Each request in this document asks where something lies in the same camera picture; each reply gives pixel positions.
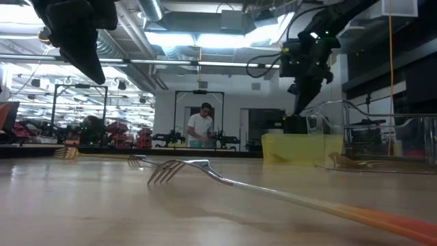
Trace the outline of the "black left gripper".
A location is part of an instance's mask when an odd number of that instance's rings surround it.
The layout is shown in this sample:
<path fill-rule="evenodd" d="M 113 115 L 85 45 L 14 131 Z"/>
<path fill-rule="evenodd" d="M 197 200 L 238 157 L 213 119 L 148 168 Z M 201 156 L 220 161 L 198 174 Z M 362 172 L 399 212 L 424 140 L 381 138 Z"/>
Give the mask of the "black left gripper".
<path fill-rule="evenodd" d="M 118 0 L 30 0 L 60 55 L 97 84 L 105 75 L 95 50 L 99 29 L 117 27 Z"/>

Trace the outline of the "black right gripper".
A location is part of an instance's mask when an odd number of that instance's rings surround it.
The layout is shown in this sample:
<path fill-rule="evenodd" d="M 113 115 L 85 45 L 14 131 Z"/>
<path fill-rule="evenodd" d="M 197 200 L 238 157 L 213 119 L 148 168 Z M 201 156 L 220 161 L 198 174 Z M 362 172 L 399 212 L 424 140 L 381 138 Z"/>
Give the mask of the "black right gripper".
<path fill-rule="evenodd" d="M 338 39 L 330 35 L 320 38 L 316 33 L 304 32 L 298 38 L 287 39 L 281 47 L 279 76 L 330 83 L 334 76 L 327 63 L 332 50 L 340 47 Z M 296 82 L 294 114 L 306 109 L 321 88 L 321 83 Z"/>

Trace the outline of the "orange-handled silver fork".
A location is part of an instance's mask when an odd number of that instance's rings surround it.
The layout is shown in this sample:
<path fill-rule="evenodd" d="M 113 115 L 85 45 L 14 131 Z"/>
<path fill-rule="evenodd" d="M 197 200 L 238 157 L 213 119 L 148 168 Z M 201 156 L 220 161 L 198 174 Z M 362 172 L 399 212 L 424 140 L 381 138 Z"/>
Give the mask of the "orange-handled silver fork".
<path fill-rule="evenodd" d="M 373 228 L 392 232 L 429 246 L 437 246 L 437 225 L 390 215 L 376 210 L 368 210 L 355 206 L 326 202 L 301 195 L 276 191 L 244 182 L 238 182 L 221 176 L 210 165 L 208 160 L 170 160 L 161 163 L 150 176 L 148 183 L 169 182 L 182 168 L 191 166 L 201 170 L 213 180 L 224 185 L 264 194 L 278 200 L 290 202 L 305 208 L 311 208 L 329 215 L 341 217 L 365 224 Z"/>

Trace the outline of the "black fork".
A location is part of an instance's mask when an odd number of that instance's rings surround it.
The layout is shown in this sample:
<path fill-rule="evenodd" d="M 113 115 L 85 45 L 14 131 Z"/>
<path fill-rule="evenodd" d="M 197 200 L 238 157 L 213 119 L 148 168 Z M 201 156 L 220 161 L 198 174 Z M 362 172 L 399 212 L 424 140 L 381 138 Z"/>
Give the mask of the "black fork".
<path fill-rule="evenodd" d="M 147 160 L 146 155 L 139 155 L 139 154 L 131 154 L 128 159 L 128 165 L 131 167 L 143 167 L 143 164 L 146 163 L 151 166 L 158 167 L 159 163 L 154 163 Z"/>

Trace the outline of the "black equipment box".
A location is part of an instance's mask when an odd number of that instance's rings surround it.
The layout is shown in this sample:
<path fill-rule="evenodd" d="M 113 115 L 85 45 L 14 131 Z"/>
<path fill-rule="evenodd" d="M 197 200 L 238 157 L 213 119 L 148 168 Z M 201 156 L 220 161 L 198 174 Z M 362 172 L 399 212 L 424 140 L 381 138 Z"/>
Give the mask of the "black equipment box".
<path fill-rule="evenodd" d="M 285 134 L 307 134 L 307 119 L 300 115 L 285 115 L 283 132 Z"/>

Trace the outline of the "yellow plastic bin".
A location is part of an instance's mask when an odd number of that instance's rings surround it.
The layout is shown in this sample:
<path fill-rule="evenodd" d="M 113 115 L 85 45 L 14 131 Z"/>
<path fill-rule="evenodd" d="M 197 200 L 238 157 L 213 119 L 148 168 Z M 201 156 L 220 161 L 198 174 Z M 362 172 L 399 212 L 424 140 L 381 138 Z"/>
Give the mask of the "yellow plastic bin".
<path fill-rule="evenodd" d="M 331 153 L 342 153 L 343 135 L 276 134 L 262 136 L 265 165 L 324 165 Z"/>

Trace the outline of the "long fluorescent light fixture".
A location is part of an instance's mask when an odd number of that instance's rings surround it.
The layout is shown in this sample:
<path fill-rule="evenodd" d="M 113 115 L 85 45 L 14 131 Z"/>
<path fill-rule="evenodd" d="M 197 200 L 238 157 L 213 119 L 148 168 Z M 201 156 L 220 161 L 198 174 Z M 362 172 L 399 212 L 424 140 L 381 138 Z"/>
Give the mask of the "long fluorescent light fixture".
<path fill-rule="evenodd" d="M 23 54 L 7 54 L 0 53 L 0 61 L 2 62 L 22 62 L 22 63 L 48 63 L 48 64 L 67 64 L 61 56 L 52 55 L 23 55 Z M 224 68 L 271 68 L 279 69 L 280 65 L 271 64 L 255 64 L 241 62 L 223 62 L 223 61 L 191 61 L 191 60 L 167 60 L 167 59 L 128 59 L 128 58 L 100 58 L 100 63 L 104 66 L 113 64 L 147 64 L 147 65 L 166 65 L 166 66 L 201 66 L 201 67 L 224 67 Z"/>

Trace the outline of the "clear plastic bin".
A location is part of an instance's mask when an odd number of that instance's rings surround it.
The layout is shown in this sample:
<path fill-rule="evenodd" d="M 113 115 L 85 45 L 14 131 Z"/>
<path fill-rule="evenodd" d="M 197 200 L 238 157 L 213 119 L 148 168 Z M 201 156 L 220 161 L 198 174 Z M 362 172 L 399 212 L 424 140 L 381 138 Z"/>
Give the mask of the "clear plastic bin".
<path fill-rule="evenodd" d="M 349 100 L 306 111 L 309 134 L 343 135 L 341 155 L 358 167 L 319 165 L 343 172 L 437 175 L 437 113 L 371 113 Z"/>

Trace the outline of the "grey ceiling box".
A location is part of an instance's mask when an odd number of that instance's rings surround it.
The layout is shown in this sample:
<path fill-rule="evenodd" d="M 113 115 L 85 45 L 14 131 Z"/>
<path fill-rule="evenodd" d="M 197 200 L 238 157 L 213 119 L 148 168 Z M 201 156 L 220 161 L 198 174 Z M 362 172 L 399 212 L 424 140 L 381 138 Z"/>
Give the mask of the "grey ceiling box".
<path fill-rule="evenodd" d="M 239 10 L 222 10 L 221 25 L 223 31 L 241 32 L 243 24 L 243 13 Z"/>

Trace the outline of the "person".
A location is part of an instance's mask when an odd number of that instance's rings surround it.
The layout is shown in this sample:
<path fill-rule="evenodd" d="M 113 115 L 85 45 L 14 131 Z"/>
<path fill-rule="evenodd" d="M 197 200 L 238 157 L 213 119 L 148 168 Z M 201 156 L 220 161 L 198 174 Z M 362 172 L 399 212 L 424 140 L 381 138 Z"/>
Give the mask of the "person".
<path fill-rule="evenodd" d="M 213 119 L 209 115 L 211 110 L 211 104 L 204 102 L 199 113 L 193 114 L 189 118 L 187 124 L 188 147 L 211 148 L 213 146 Z"/>

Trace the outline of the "white ceiling unit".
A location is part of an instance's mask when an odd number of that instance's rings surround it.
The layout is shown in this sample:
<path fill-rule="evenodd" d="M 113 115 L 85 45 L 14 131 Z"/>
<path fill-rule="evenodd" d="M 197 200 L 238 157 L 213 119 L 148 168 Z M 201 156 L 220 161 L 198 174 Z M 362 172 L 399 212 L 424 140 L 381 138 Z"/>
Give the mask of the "white ceiling unit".
<path fill-rule="evenodd" d="M 418 0 L 379 0 L 369 8 L 369 17 L 397 16 L 415 18 L 419 15 Z"/>

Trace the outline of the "black robot station frame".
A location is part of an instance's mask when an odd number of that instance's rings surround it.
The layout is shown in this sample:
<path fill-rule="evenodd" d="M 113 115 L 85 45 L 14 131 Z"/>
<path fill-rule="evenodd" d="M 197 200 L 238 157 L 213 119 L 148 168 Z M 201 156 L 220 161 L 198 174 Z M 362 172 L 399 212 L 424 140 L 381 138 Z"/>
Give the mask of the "black robot station frame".
<path fill-rule="evenodd" d="M 102 110 L 102 120 L 106 120 L 106 114 L 107 114 L 107 98 L 108 98 L 108 90 L 109 88 L 105 85 L 89 85 L 84 83 L 78 83 L 75 85 L 66 85 L 64 84 L 55 84 L 55 89 L 53 93 L 53 102 L 52 102 L 52 111 L 51 111 L 51 121 L 50 125 L 52 127 L 50 133 L 53 134 L 53 129 L 55 126 L 55 110 L 57 106 L 57 97 L 62 95 L 62 92 L 58 92 L 59 87 L 64 87 L 65 89 L 68 89 L 69 87 L 75 87 L 76 89 L 84 89 L 84 90 L 90 90 L 91 88 L 97 89 L 97 92 L 99 92 L 98 88 L 104 89 L 104 104 L 103 104 L 103 110 Z"/>
<path fill-rule="evenodd" d="M 176 90 L 174 94 L 173 106 L 173 129 L 177 127 L 181 128 L 181 134 L 185 138 L 185 144 L 187 148 L 187 124 L 189 118 L 196 113 L 199 113 L 201 105 L 203 103 L 210 103 L 212 110 L 209 113 L 213 119 L 213 133 L 217 131 L 223 131 L 224 124 L 224 103 L 225 93 L 214 92 L 208 90 Z M 213 146 L 216 148 L 216 144 L 212 139 Z"/>

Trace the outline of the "black aluminium table frame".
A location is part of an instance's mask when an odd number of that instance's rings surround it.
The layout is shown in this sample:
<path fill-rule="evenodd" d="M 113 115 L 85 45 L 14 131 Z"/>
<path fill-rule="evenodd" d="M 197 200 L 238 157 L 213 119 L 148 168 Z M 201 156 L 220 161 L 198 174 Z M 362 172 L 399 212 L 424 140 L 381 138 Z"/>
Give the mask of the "black aluminium table frame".
<path fill-rule="evenodd" d="M 18 147 L 0 145 L 0 159 L 27 158 L 52 156 L 61 146 L 32 146 Z M 223 158 L 252 158 L 262 159 L 262 152 L 236 152 L 222 149 L 172 149 L 172 148 L 101 148 L 101 147 L 78 147 L 81 154 L 143 154 L 148 156 L 195 156 L 195 157 L 223 157 Z"/>

